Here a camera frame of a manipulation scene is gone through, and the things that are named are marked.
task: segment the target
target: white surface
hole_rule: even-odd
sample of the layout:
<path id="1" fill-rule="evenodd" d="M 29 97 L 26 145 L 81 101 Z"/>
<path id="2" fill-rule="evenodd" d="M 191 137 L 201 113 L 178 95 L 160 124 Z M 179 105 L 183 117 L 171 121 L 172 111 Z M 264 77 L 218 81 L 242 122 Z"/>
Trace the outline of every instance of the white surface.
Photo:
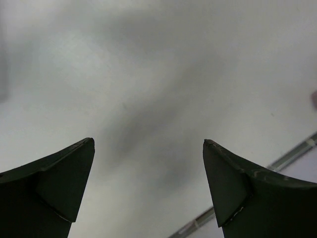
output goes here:
<path id="1" fill-rule="evenodd" d="M 70 238 L 165 238 L 211 206 L 203 139 L 268 165 L 317 130 L 314 0 L 2 0 L 3 171 L 94 137 Z"/>

